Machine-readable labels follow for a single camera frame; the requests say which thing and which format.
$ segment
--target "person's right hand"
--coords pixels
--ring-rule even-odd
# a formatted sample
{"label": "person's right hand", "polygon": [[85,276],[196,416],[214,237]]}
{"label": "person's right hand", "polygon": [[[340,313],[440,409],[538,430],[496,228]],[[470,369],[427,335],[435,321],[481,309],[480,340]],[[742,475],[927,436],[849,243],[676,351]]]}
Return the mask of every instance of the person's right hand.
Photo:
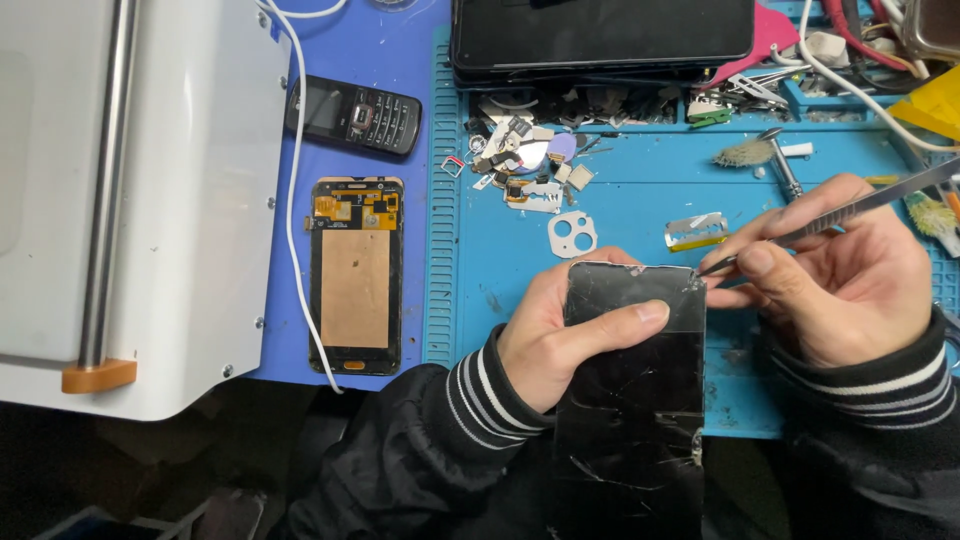
{"label": "person's right hand", "polygon": [[[793,331],[804,358],[819,367],[853,365],[911,345],[930,322],[930,260],[889,207],[842,224],[790,248],[764,242],[791,233],[818,215],[873,191],[851,174],[810,190],[785,209],[770,210],[707,255],[704,269],[733,254],[738,269],[704,277],[708,307],[758,307]],[[744,275],[733,288],[720,283]]]}

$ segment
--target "striped cuff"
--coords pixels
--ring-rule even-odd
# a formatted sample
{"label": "striped cuff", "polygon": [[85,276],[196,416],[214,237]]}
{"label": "striped cuff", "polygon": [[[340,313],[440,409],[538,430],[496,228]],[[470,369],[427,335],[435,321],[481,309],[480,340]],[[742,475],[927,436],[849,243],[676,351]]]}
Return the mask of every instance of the striped cuff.
{"label": "striped cuff", "polygon": [[525,440],[553,426],[553,417],[530,408],[507,379],[496,350],[504,326],[493,329],[483,349],[465,356],[427,396],[424,419],[442,430],[435,440],[453,454],[509,459]]}
{"label": "striped cuff", "polygon": [[861,426],[912,430],[940,422],[956,406],[945,329],[944,316],[935,307],[929,327],[913,345],[862,364],[826,369],[793,357],[769,328],[763,333],[780,373],[807,398]]}

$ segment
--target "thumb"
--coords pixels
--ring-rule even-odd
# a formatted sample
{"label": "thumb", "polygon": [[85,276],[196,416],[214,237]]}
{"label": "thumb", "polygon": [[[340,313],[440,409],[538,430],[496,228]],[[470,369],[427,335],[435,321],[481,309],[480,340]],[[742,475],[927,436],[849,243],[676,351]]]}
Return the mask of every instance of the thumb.
{"label": "thumb", "polygon": [[663,330],[669,315],[670,307],[660,300],[621,307],[558,331],[556,345],[576,367],[591,356],[633,347],[649,339]]}
{"label": "thumb", "polygon": [[811,320],[833,297],[780,246],[754,242],[737,256],[740,272],[794,320]]}

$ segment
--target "tweezers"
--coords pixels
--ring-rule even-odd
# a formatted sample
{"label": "tweezers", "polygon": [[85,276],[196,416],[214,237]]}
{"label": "tweezers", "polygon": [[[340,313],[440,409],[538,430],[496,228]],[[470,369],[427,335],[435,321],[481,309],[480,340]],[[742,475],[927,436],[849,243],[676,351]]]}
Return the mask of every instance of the tweezers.
{"label": "tweezers", "polygon": [[[840,225],[844,221],[860,215],[863,212],[870,211],[872,209],[878,209],[898,199],[902,199],[914,191],[920,191],[925,187],[930,187],[931,185],[939,184],[941,182],[947,182],[958,173],[960,173],[960,158],[955,158],[953,160],[941,163],[935,167],[926,169],[924,172],[916,174],[904,181],[897,182],[896,184],[890,184],[882,189],[874,191],[869,195],[864,195],[863,197],[860,197],[851,203],[847,203],[839,209],[831,210],[827,213],[821,214],[807,224],[806,227],[797,229],[793,233],[787,233],[783,236],[771,238],[767,241],[773,242],[781,248],[785,248],[801,238],[806,238],[812,234],[821,233],[833,226]],[[697,273],[697,277],[701,278],[714,272],[719,272],[724,268],[732,266],[735,262],[736,255],[723,258],[713,266],[710,266],[710,268]]]}

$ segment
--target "person's left hand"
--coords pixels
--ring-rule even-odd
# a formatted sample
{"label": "person's left hand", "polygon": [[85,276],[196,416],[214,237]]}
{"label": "person's left hand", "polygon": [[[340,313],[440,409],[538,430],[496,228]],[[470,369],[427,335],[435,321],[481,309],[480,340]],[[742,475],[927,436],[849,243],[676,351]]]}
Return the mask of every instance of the person's left hand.
{"label": "person's left hand", "polygon": [[660,300],[622,307],[566,328],[567,271],[580,260],[640,263],[620,248],[605,247],[540,272],[496,343],[507,379],[517,395],[543,414],[566,391],[584,360],[633,347],[666,326],[669,307]]}

